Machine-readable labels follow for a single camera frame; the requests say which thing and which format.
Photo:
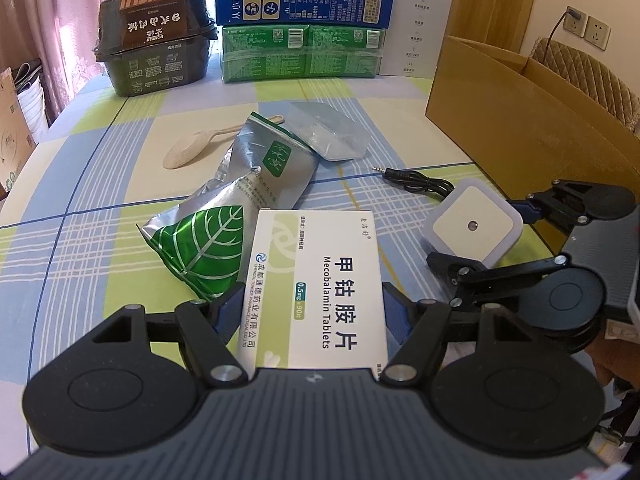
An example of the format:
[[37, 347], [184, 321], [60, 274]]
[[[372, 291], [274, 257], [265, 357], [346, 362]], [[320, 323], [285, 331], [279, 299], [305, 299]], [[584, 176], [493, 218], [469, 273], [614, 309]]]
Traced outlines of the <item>silver green leaf foil pouch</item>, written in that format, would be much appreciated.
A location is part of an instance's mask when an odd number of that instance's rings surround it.
[[213, 300], [241, 281], [257, 215], [265, 205], [260, 170], [213, 188], [201, 188], [138, 227], [170, 273], [196, 296]]

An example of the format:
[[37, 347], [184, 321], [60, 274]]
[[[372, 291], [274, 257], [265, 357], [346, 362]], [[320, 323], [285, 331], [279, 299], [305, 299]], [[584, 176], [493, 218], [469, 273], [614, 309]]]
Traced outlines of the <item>pink patterned curtain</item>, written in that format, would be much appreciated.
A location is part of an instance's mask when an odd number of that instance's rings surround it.
[[51, 120], [103, 72], [93, 48], [104, 0], [1, 0], [1, 68], [38, 58]]

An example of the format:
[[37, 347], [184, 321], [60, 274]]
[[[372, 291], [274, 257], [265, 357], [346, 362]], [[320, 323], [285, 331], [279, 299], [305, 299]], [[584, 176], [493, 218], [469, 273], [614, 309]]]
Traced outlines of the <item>white carton box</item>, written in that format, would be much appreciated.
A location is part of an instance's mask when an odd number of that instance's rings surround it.
[[451, 0], [394, 0], [378, 73], [432, 79], [450, 8]]

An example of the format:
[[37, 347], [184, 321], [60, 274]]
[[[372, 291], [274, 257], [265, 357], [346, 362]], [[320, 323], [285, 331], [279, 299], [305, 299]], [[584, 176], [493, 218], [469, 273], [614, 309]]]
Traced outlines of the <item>large open cardboard box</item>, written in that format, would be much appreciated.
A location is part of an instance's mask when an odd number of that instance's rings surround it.
[[446, 37], [425, 115], [514, 200], [555, 180], [639, 189], [638, 138], [527, 56]]

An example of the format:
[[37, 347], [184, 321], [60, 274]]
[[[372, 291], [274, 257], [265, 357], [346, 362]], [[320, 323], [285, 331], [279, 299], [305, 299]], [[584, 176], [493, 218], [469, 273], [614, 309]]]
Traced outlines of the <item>brown cardboard box left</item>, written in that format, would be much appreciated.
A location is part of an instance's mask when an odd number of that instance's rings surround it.
[[36, 146], [9, 68], [1, 73], [0, 99], [0, 179], [2, 190], [9, 194]]

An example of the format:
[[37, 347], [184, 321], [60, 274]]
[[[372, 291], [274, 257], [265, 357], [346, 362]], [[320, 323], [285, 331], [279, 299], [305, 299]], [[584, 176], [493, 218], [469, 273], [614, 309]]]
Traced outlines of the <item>wall power socket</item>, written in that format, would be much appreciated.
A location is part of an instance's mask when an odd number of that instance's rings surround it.
[[563, 29], [579, 38], [582, 38], [585, 36], [587, 21], [588, 15], [585, 14], [585, 12], [579, 11], [572, 6], [567, 6], [563, 21]]

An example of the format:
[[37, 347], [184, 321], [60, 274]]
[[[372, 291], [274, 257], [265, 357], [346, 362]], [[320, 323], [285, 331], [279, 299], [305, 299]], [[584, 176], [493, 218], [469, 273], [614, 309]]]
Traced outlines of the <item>white square night light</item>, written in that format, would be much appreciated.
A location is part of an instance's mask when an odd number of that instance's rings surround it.
[[523, 218], [483, 181], [465, 178], [431, 210], [423, 234], [435, 252], [492, 268], [520, 239]]

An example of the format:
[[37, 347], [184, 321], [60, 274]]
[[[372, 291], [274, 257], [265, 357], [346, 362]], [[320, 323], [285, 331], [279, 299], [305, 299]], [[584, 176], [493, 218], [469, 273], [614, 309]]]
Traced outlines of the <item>brown quilted chair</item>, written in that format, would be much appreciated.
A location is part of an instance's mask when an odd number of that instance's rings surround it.
[[639, 136], [639, 97], [608, 66], [582, 50], [544, 37], [534, 43], [530, 57], [584, 92]]

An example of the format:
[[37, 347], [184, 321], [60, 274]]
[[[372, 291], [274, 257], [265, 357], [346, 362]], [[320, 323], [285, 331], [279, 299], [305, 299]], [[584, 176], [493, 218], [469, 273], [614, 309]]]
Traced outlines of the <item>beige plastic spoon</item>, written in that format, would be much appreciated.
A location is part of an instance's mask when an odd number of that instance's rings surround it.
[[235, 125], [218, 130], [199, 131], [178, 140], [166, 153], [163, 168], [175, 170], [194, 164], [200, 160], [230, 148], [243, 125]]

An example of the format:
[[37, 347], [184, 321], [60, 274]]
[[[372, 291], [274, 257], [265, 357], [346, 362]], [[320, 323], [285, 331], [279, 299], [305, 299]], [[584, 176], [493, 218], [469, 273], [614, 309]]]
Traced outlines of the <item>clear zip plastic bag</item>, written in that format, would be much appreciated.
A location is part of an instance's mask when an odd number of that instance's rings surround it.
[[371, 133], [328, 104], [292, 102], [285, 127], [327, 162], [363, 158]]

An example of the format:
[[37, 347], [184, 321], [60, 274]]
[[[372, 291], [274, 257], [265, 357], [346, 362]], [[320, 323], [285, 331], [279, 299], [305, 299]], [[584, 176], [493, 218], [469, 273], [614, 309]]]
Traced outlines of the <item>black Honglu food container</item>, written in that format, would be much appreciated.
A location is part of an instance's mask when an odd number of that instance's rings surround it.
[[203, 79], [216, 39], [206, 0], [104, 0], [93, 53], [130, 98]]

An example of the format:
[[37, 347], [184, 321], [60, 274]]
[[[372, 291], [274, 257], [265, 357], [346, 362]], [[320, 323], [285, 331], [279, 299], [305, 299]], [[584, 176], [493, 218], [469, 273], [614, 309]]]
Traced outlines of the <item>green packaged box stack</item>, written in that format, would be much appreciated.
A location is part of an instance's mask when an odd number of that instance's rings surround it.
[[222, 30], [227, 82], [292, 78], [373, 78], [383, 29], [333, 25], [250, 25]]

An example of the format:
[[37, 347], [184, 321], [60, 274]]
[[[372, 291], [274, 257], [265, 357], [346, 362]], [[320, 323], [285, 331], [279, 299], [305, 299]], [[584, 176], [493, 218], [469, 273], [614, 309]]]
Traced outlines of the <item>checkered tablecloth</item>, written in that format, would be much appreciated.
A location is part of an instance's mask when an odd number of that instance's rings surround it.
[[380, 170], [412, 168], [457, 182], [480, 170], [425, 115], [426, 79], [289, 79], [227, 84], [211, 60], [204, 79], [125, 99], [93, 78], [30, 156], [1, 211], [1, 468], [34, 440], [24, 385], [124, 304], [166, 311], [191, 298], [145, 244], [139, 226], [213, 177], [228, 144], [216, 140], [189, 166], [167, 170], [172, 144], [191, 131], [283, 115], [294, 101], [331, 105], [370, 133], [367, 154], [322, 162], [299, 205], [370, 210], [381, 272], [413, 299], [446, 296], [428, 274], [422, 228], [434, 200], [394, 188]]

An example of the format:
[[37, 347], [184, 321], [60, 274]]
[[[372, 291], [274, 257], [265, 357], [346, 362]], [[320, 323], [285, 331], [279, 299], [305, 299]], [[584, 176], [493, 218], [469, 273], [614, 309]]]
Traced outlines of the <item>silver foil tea pouch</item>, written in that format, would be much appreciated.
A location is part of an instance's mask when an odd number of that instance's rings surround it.
[[259, 208], [292, 209], [318, 167], [307, 144], [272, 120], [251, 112], [212, 180], [243, 179]]

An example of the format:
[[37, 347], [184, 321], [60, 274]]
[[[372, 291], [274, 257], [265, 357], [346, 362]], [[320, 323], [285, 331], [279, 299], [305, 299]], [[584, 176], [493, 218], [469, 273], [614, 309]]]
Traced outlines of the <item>white green Mecobalamin tablet box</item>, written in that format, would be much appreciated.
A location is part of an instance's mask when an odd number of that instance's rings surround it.
[[250, 376], [260, 368], [382, 373], [388, 351], [372, 212], [258, 214], [236, 358]]

